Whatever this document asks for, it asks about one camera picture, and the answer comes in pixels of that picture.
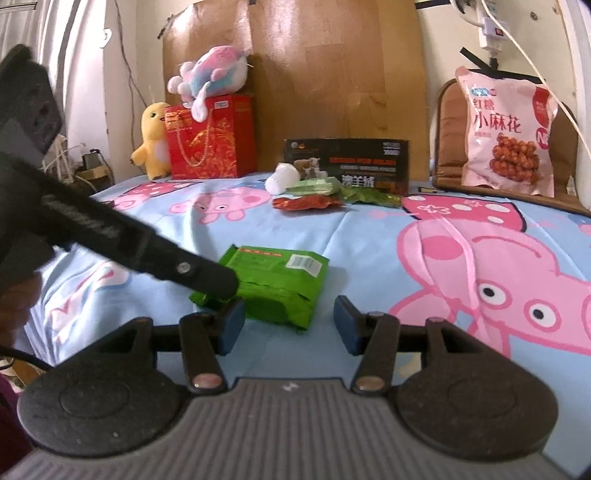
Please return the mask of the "person's left hand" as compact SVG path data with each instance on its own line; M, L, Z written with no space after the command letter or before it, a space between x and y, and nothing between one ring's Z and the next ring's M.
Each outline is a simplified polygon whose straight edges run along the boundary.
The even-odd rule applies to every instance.
M30 310L40 298L42 276L39 272L20 283L13 284L1 293L0 334L1 345L12 347L17 333L29 319Z

